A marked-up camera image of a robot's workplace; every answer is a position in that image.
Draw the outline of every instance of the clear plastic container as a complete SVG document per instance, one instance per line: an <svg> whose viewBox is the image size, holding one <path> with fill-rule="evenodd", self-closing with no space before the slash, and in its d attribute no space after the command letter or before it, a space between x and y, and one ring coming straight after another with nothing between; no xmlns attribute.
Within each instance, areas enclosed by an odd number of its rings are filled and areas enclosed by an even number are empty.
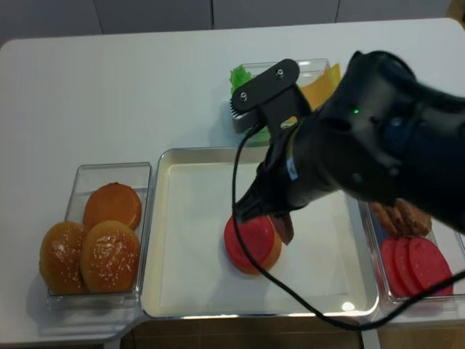
<svg viewBox="0 0 465 349"><path fill-rule="evenodd" d="M139 299L145 260L145 234L150 229L151 205L153 203L152 167L148 162L131 164L83 165L78 168L74 180L65 220L83 223L87 200L98 188L118 182L133 188L142 203L140 224L135 234L141 243L137 279L130 292L105 294L59 295L48 292L49 307L57 309L130 308Z"/></svg>
<svg viewBox="0 0 465 349"><path fill-rule="evenodd" d="M299 64L300 74L299 78L297 79L297 85L303 87L311 84L323 73L329 69L329 62L325 58L318 58L313 60L297 60L297 64ZM246 72L251 73L252 78L255 76L263 73L268 68L274 66L277 62L268 62L268 63L250 63L250 64L242 64ZM243 129L240 129L239 123L237 122L238 119L241 119L244 114L239 114L238 112L234 111L230 105L230 115L232 117L232 125L235 129L236 138L235 141L237 144L240 143L244 134ZM270 133L268 132L268 128L264 128L260 130L256 135L254 135L250 140L248 140L246 146L267 146L269 145L270 141Z"/></svg>
<svg viewBox="0 0 465 349"><path fill-rule="evenodd" d="M387 313L396 308L400 302L407 298L396 297L393 295L389 282L387 281L386 268L381 256L381 245L389 237L380 226L374 213L365 202L359 203L360 213L364 219L365 232L370 241L370 250L375 269L376 279L380 288L380 308L383 313ZM442 223L432 220L432 230L425 237L435 244L449 264L452 274L465 270L465 247L460 246L462 242L460 234L443 225ZM419 309L426 310L429 313L439 311L455 310L457 304L455 301L465 300L465 283L459 282L453 285L453 294L450 296L431 296L426 298L422 304L407 310L406 313L416 312Z"/></svg>

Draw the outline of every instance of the lettuce leaf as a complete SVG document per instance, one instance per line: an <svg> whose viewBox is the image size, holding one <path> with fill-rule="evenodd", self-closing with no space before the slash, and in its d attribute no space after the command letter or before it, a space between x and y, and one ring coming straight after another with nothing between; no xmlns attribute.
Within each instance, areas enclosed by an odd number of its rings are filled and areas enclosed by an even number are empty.
<svg viewBox="0 0 465 349"><path fill-rule="evenodd" d="M244 85L247 81L252 80L252 74L246 71L242 65L231 70L231 94L238 88Z"/></svg>

